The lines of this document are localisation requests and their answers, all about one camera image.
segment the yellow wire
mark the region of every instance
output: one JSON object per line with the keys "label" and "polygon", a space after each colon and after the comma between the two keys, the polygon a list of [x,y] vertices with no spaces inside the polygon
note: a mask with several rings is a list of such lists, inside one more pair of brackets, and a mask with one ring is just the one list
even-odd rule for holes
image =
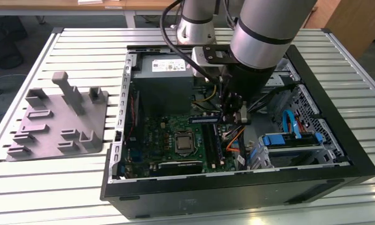
{"label": "yellow wire", "polygon": [[236,138],[238,137],[238,135],[241,134],[241,132],[244,131],[244,129],[245,129],[245,127],[238,131],[238,133],[237,133],[236,136],[233,137],[230,143],[226,145],[226,150],[229,150],[233,141],[236,140]]}
{"label": "yellow wire", "polygon": [[213,91],[212,91],[212,94],[209,97],[206,97],[205,99],[201,99],[201,100],[196,100],[193,101],[193,103],[198,103],[198,102],[205,102],[206,100],[209,100],[213,96],[214,96],[214,93],[217,92],[217,86],[213,85]]}

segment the wooden table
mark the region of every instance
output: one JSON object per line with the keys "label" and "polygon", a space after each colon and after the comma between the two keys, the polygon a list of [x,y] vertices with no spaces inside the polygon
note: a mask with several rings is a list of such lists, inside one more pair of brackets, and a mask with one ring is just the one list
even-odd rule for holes
{"label": "wooden table", "polygon": [[134,28],[136,15],[160,15],[172,2],[103,0],[102,4],[78,5],[77,0],[0,0],[0,15],[124,15],[128,28]]}

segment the metal chassis frame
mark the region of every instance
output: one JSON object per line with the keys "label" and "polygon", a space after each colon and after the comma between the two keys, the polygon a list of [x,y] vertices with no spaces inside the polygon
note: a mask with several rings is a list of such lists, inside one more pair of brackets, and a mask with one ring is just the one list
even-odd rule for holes
{"label": "metal chassis frame", "polygon": [[333,136],[337,139],[337,143],[343,151],[345,151],[345,155],[352,165],[329,168],[313,168],[305,170],[280,170],[277,172],[268,173],[236,172],[234,174],[238,174],[238,176],[190,177],[189,179],[150,180],[149,184],[146,182],[107,184],[107,154],[99,195],[101,200],[107,200],[111,197],[138,198],[138,195],[144,194],[254,186],[264,184],[288,183],[294,181],[323,180],[325,183],[340,183],[329,189],[324,190],[321,193],[315,193],[315,195],[306,198],[304,201],[294,202],[302,203],[313,201],[319,197],[328,194],[331,191],[340,188],[344,184],[360,183],[375,176],[375,166],[293,45],[289,46],[285,54],[289,61],[292,62],[296,73],[300,74],[304,86],[316,103],[320,111],[320,117],[327,121]]}

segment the floor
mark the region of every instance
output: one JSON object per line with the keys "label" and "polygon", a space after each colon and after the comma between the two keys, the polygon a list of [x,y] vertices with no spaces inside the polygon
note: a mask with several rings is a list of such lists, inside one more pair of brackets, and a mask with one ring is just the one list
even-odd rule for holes
{"label": "floor", "polygon": [[[157,27],[158,16],[136,17],[137,27]],[[14,69],[1,70],[0,76],[9,74],[27,74],[53,27],[66,28],[125,28],[122,16],[46,16],[43,25],[38,25],[33,16],[22,16],[21,21],[29,37],[18,41],[17,47],[23,56],[23,63]],[[169,16],[168,24],[173,24],[174,17]],[[224,18],[214,18],[214,27],[226,27]],[[375,79],[375,43],[372,43],[359,59],[359,63]],[[0,114],[5,113],[17,94],[23,77],[5,77],[0,79]]]}

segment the metal workbench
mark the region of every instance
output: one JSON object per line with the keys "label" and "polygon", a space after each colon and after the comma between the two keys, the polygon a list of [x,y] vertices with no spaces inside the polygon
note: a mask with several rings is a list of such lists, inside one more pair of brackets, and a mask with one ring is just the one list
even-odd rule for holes
{"label": "metal workbench", "polygon": [[[217,43],[232,31],[216,29]],[[110,94],[103,139],[113,137],[126,45],[158,45],[158,29],[65,29],[51,34],[0,124],[0,224],[114,224],[126,219],[99,201],[105,151],[65,159],[5,162],[29,88],[59,90],[53,71],[65,70],[79,91],[101,86]],[[375,164],[375,83],[333,35],[300,30],[293,40],[335,106]],[[345,187],[308,204],[148,219],[180,224],[352,224],[375,222],[375,178]]]}

